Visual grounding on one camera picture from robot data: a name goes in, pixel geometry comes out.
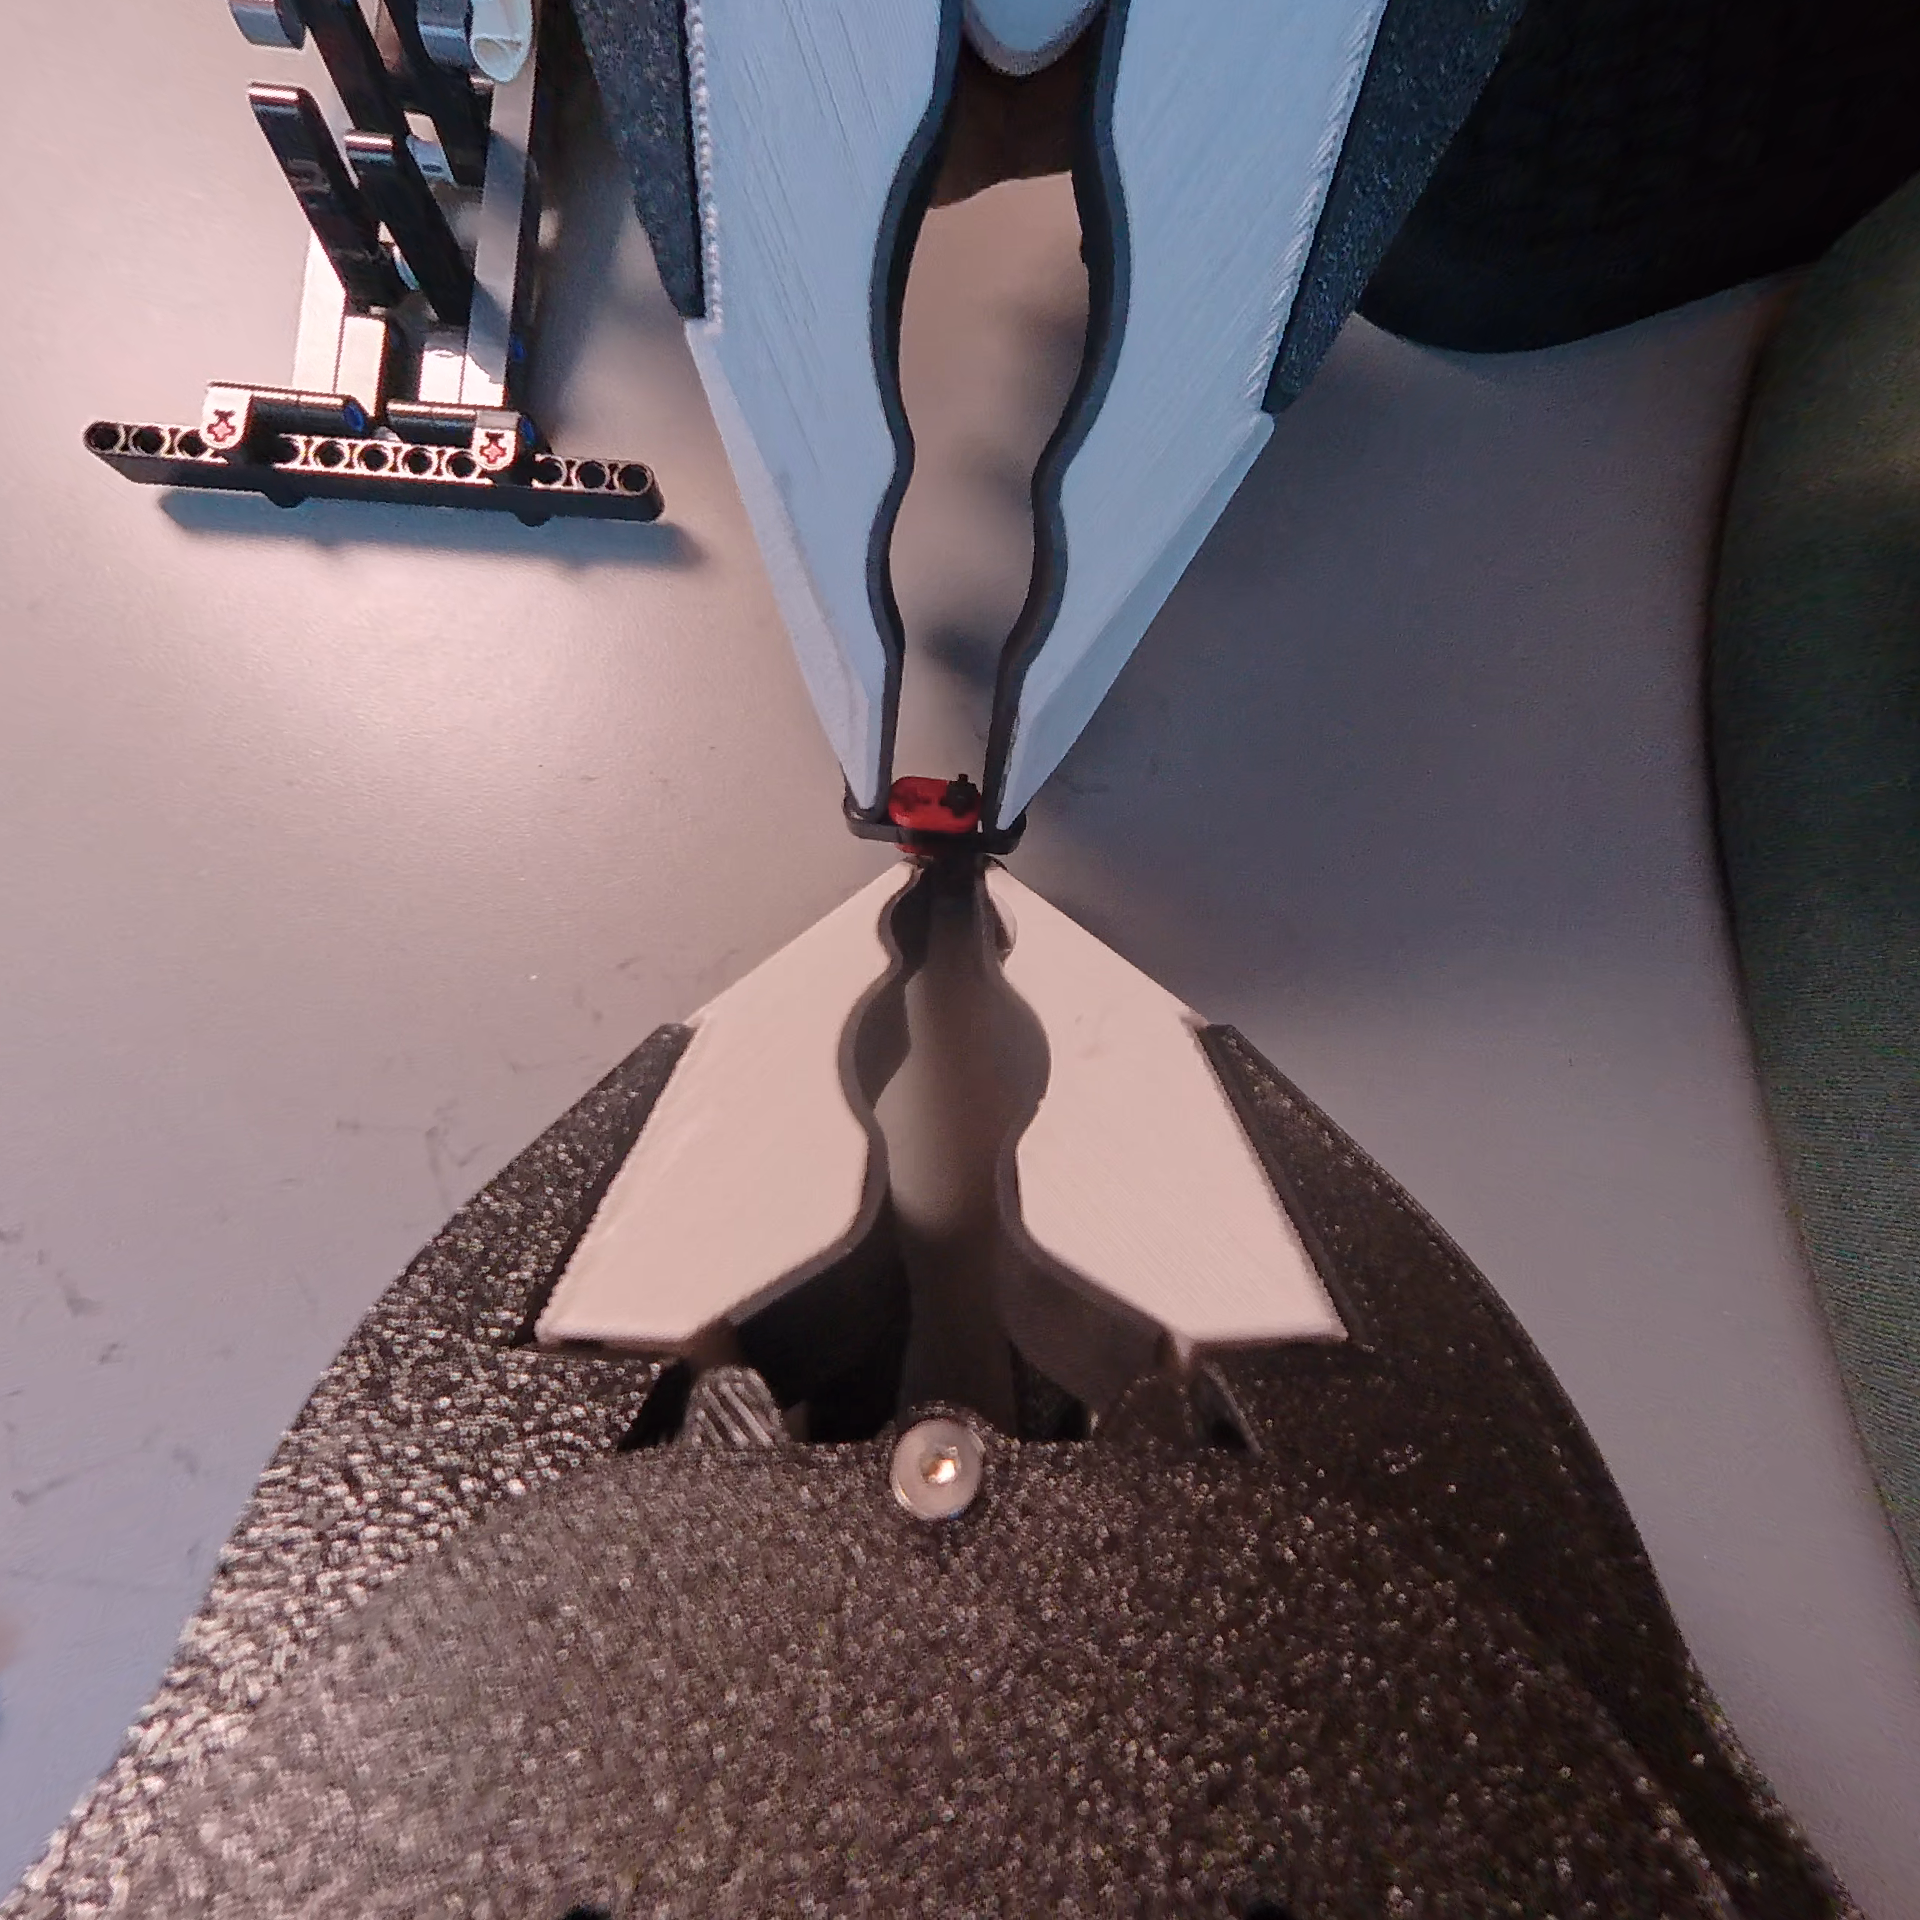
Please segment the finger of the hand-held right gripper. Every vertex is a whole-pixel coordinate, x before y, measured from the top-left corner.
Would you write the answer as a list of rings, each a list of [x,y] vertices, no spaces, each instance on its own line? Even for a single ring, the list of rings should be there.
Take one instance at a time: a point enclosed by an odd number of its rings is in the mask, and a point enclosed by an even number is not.
[[[1379,3],[1125,5],[1095,81],[1110,296],[1043,460],[1037,603],[995,698],[1009,823],[1062,761],[1272,433],[1264,389]]]
[[[686,5],[688,346],[848,817],[877,825],[904,649],[886,564],[913,461],[898,304],[960,39],[958,5]]]

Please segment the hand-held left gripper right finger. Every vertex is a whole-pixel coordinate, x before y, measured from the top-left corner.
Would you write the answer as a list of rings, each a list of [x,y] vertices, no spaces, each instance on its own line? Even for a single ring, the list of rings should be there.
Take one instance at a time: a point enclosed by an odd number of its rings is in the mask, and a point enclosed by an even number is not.
[[[1039,1369],[1154,1369],[1345,1331],[1233,1114],[1198,1015],[992,867],[1002,979],[1046,1045],[1002,1167],[1001,1312]]]

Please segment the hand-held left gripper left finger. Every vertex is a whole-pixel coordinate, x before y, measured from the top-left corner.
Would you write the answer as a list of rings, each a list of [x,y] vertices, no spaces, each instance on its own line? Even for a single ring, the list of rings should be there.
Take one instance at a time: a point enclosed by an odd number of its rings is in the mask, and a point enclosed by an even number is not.
[[[690,1354],[872,1231],[885,1149],[857,1029],[895,975],[903,861],[710,1000],[534,1323],[546,1348]]]

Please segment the brick vehicle model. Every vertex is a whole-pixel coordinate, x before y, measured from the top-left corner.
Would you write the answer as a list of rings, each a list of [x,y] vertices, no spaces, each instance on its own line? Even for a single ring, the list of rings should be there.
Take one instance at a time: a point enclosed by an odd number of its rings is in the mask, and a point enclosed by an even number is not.
[[[96,420],[133,482],[295,508],[314,497],[655,521],[647,464],[554,452],[526,412],[538,298],[538,159],[567,5],[231,3],[261,49],[317,52],[338,100],[246,103],[307,240],[290,381],[215,379],[186,424]]]

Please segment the grey desk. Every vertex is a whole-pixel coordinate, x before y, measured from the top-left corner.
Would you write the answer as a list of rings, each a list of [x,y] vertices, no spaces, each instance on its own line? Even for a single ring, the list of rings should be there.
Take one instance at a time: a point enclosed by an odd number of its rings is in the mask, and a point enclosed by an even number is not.
[[[594,116],[538,400],[657,525],[166,497],[99,417],[287,370],[223,5],[5,23],[5,1885],[314,1376],[657,1021],[880,867]],[[1237,1024],[1515,1308],[1703,1671],[1914,1915],[1914,1619],[1774,1177],[1698,623],[1790,281],[1565,351],[1353,322],[1018,874]]]

